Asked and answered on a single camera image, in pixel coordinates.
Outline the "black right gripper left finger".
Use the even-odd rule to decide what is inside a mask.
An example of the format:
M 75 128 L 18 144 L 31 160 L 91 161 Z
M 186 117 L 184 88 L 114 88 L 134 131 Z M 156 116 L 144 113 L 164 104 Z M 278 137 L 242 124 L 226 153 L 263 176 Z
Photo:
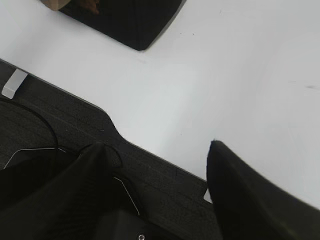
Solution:
M 3 240 L 110 240 L 112 173 L 120 156 L 103 143 L 73 161 L 32 158 L 0 172 Z

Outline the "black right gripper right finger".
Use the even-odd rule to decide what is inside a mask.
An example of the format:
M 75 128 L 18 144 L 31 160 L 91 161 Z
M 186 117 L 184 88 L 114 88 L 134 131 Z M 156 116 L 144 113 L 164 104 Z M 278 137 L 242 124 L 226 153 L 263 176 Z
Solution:
M 225 240 L 318 240 L 320 211 L 261 176 L 213 140 L 206 181 Z

